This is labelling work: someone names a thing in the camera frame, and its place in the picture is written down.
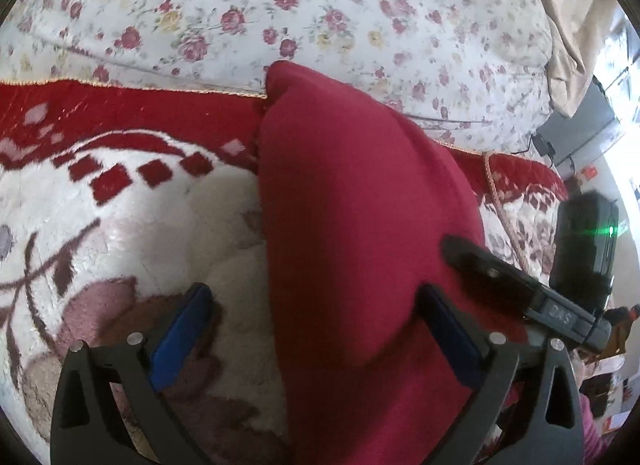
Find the black cable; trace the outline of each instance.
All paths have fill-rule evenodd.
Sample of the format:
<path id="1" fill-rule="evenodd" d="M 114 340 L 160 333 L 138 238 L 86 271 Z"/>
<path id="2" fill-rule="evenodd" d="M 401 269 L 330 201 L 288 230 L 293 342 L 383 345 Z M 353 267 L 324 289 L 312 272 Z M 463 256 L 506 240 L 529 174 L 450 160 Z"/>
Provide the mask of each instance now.
<path id="1" fill-rule="evenodd" d="M 531 136 L 529 137 L 529 145 L 527 145 L 526 150 L 519 150 L 516 152 L 512 152 L 511 154 L 525 154 L 526 152 L 529 152 L 529 150 L 531 149 L 531 141 L 533 140 L 533 133 L 531 133 Z"/>

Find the gold rope trim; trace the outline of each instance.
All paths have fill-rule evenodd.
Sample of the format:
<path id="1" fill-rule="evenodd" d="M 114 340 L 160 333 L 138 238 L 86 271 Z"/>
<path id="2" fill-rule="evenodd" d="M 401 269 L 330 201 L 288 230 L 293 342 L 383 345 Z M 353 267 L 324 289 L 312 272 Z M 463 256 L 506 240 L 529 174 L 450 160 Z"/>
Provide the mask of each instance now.
<path id="1" fill-rule="evenodd" d="M 229 95 L 229 96 L 246 96 L 247 98 L 260 98 L 265 100 L 267 95 L 263 93 L 241 92 L 241 91 L 223 91 L 223 90 L 190 90 L 190 89 L 176 89 L 176 88 L 135 88 L 131 86 L 115 86 L 113 84 L 106 84 L 104 82 L 96 82 L 95 80 L 81 80 L 74 79 L 72 77 L 60 77 L 56 79 L 46 80 L 0 80 L 0 84 L 6 86 L 46 86 L 47 84 L 53 84 L 55 82 L 78 82 L 85 86 L 94 86 L 96 88 L 114 88 L 114 89 L 127 89 L 127 90 L 142 90 L 142 91 L 169 91 L 176 93 L 205 93 L 216 95 Z"/>
<path id="2" fill-rule="evenodd" d="M 530 274 L 529 271 L 529 261 L 527 261 L 527 257 L 524 254 L 524 251 L 520 249 L 518 244 L 518 240 L 516 238 L 516 233 L 513 230 L 513 226 L 507 219 L 507 214 L 504 212 L 504 208 L 502 207 L 502 202 L 498 197 L 498 191 L 495 188 L 494 176 L 491 173 L 491 166 L 489 165 L 489 158 L 494 153 L 484 152 L 482 153 L 482 160 L 484 161 L 484 175 L 486 176 L 486 180 L 489 183 L 489 188 L 491 189 L 491 199 L 494 202 L 495 211 L 498 214 L 498 218 L 500 219 L 500 223 L 504 227 L 507 232 L 507 236 L 509 236 L 509 240 L 511 241 L 511 246 L 513 247 L 513 252 L 515 252 L 516 257 L 518 258 L 518 262 L 520 264 L 520 268 L 524 273 Z"/>

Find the blue gripper pad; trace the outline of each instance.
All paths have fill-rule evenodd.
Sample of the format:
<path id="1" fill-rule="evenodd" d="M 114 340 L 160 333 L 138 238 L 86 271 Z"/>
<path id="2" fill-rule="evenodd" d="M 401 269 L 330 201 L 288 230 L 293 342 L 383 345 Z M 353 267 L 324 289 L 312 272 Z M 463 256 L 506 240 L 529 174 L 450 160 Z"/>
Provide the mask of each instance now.
<path id="1" fill-rule="evenodd" d="M 214 301 L 209 286 L 201 283 L 192 285 L 181 309 L 150 355 L 148 379 L 155 391 L 176 381 L 185 359 L 209 325 L 213 311 Z"/>

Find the pink fabric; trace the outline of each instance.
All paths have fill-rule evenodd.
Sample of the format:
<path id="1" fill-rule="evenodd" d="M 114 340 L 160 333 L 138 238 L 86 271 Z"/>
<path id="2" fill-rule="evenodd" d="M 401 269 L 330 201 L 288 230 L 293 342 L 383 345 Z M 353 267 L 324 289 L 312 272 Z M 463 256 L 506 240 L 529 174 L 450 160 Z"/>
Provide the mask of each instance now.
<path id="1" fill-rule="evenodd" d="M 593 421 L 589 398 L 584 395 L 580 395 L 580 411 L 582 412 L 582 432 L 584 434 L 584 465 L 592 465 L 607 450 L 607 444 L 600 437 L 598 428 Z"/>
<path id="2" fill-rule="evenodd" d="M 476 198 L 447 149 L 362 92 L 283 62 L 267 89 L 258 178 L 296 463 L 417 465 L 469 395 L 412 315 L 418 285 L 524 335 L 440 257 L 444 234 L 482 245 Z"/>

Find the floral bedsheet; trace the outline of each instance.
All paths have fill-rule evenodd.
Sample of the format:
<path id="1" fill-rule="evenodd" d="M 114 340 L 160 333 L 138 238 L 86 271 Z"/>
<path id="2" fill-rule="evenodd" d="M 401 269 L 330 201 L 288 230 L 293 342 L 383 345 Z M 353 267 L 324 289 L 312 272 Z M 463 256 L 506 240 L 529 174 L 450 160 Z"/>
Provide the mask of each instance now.
<path id="1" fill-rule="evenodd" d="M 514 151 L 549 114 L 540 0 L 18 0 L 0 78 L 262 92 L 288 59 L 433 138 Z"/>

